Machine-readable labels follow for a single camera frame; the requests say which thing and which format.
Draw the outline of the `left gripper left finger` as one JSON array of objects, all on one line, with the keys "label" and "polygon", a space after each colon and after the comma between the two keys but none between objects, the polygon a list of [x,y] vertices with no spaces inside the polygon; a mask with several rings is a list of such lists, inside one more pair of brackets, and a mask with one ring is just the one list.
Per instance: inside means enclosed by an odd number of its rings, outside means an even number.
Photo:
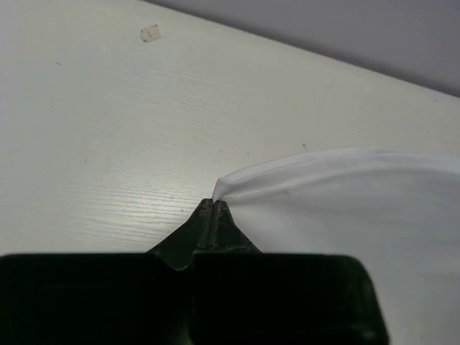
[{"label": "left gripper left finger", "polygon": [[185,269],[209,230],[212,213],[213,201],[210,198],[203,199],[185,223],[154,245],[147,254],[160,258],[171,269]]}]

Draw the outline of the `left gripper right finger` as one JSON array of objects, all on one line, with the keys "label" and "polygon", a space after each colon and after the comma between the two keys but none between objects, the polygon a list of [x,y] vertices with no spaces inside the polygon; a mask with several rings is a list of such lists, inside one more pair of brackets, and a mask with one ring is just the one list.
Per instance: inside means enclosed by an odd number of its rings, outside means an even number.
[{"label": "left gripper right finger", "polygon": [[210,250],[214,252],[250,252],[260,250],[234,223],[225,201],[216,201],[210,222]]}]

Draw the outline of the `white t shirt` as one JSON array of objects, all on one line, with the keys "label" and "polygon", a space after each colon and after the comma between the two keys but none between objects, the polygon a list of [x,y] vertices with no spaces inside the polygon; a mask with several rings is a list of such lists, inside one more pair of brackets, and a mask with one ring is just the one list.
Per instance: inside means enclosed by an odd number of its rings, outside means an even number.
[{"label": "white t shirt", "polygon": [[264,252],[359,259],[394,344],[459,342],[457,157],[306,152],[218,179],[213,199]]}]

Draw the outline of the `small tape piece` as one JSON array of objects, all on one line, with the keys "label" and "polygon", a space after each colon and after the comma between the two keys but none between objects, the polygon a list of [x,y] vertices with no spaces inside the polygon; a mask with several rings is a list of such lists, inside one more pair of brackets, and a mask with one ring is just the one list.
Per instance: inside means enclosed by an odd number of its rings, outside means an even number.
[{"label": "small tape piece", "polygon": [[144,43],[151,43],[161,38],[157,24],[141,29],[139,36]]}]

